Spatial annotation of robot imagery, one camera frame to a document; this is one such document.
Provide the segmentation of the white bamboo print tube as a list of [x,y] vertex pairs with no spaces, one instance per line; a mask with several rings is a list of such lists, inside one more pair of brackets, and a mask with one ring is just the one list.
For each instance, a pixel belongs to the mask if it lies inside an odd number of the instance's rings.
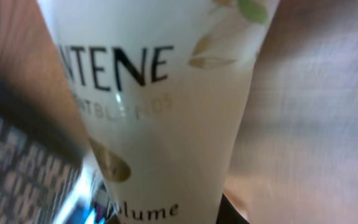
[[121,223],[215,223],[278,0],[39,8]]

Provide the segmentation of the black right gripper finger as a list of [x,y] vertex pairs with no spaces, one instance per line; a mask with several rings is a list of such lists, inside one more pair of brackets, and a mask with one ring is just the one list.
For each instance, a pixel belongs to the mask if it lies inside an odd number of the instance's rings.
[[232,203],[223,194],[216,224],[249,224],[249,222],[233,207]]

